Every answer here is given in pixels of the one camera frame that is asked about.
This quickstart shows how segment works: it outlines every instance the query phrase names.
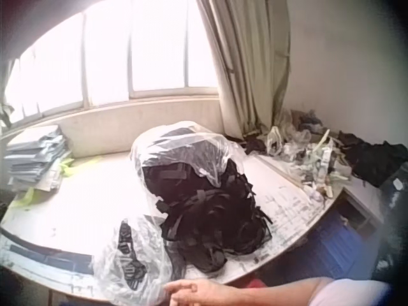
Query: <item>white desk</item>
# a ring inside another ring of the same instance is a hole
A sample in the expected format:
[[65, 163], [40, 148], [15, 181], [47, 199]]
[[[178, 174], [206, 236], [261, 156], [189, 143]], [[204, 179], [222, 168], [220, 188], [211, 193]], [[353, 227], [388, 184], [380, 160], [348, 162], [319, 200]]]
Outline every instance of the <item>white desk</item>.
[[374, 226], [384, 224], [383, 203], [380, 190], [368, 182], [351, 177], [344, 186], [347, 200]]
[[[256, 203], [270, 216], [272, 240], [246, 256], [228, 256], [225, 267], [213, 278], [231, 282], [251, 273], [292, 247], [332, 206], [310, 202], [295, 187], [268, 167], [268, 157], [250, 156], [245, 174], [254, 185]], [[54, 195], [36, 192], [27, 207], [8, 209], [1, 227], [35, 245], [92, 255], [109, 237], [109, 224], [126, 217], [151, 214], [127, 154], [104, 156], [98, 163], [65, 178]], [[55, 291], [80, 298], [105, 301], [91, 275], [55, 268], [10, 250], [15, 245], [0, 236], [0, 264]], [[186, 278], [206, 277], [188, 266]]]

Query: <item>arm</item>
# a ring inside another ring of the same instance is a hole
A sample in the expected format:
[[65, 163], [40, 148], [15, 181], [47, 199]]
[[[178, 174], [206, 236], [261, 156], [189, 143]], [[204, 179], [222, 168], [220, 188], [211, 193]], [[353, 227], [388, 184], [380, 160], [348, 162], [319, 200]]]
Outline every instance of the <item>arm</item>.
[[307, 306], [332, 279], [317, 277], [277, 287], [239, 289], [235, 305]]
[[332, 280], [319, 277], [271, 288], [237, 289], [209, 280], [178, 280], [164, 288], [172, 293], [171, 306], [201, 304], [218, 306], [307, 306]]

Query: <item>red cloth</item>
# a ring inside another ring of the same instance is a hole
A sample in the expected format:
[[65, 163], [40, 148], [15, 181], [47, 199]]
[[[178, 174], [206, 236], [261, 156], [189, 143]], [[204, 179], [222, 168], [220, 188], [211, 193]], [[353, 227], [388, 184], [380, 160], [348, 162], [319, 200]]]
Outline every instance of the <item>red cloth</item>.
[[260, 279], [253, 279], [249, 282], [246, 288], [265, 288], [266, 285]]

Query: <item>finger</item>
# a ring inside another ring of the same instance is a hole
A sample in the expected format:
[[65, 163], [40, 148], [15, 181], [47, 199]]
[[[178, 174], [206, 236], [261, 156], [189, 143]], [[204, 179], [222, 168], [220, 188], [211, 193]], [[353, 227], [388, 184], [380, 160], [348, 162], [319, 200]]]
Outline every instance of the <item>finger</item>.
[[169, 306], [177, 306], [179, 303], [177, 303], [175, 300], [173, 300], [172, 298], [170, 299], [170, 304]]
[[188, 279], [180, 279], [180, 280], [176, 280], [175, 282], [168, 282], [167, 284], [165, 284], [164, 290], [167, 291], [177, 291], [180, 289], [192, 289], [192, 287], [194, 287], [196, 289], [196, 286], [194, 285], [194, 282], [192, 280], [188, 280]]
[[171, 299], [181, 304], [195, 304], [199, 303], [199, 296], [190, 289], [180, 289], [171, 295]]

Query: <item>black straps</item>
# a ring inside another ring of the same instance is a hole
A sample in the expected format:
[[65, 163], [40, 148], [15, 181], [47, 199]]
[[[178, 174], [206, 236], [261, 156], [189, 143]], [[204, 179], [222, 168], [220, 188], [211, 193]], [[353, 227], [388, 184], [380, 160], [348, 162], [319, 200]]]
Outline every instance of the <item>black straps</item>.
[[136, 290], [145, 277], [147, 269], [138, 261], [133, 248], [132, 229], [126, 221], [122, 221], [119, 230], [118, 250], [122, 253], [119, 261], [122, 267], [126, 284]]
[[167, 194], [172, 189], [177, 191], [180, 183], [177, 178], [162, 180], [165, 176], [160, 172], [167, 173], [167, 167], [180, 168], [176, 164], [161, 165], [157, 179], [149, 178], [155, 182], [156, 195], [174, 200], [156, 203], [160, 212], [168, 214], [161, 224], [162, 237], [176, 242], [178, 252], [196, 268], [205, 273], [217, 271], [226, 262], [225, 253], [250, 254], [271, 239], [267, 222], [272, 222], [256, 206], [252, 185], [237, 172], [233, 161], [228, 161], [220, 188], [206, 177], [193, 175], [181, 183], [184, 189], [180, 193]]

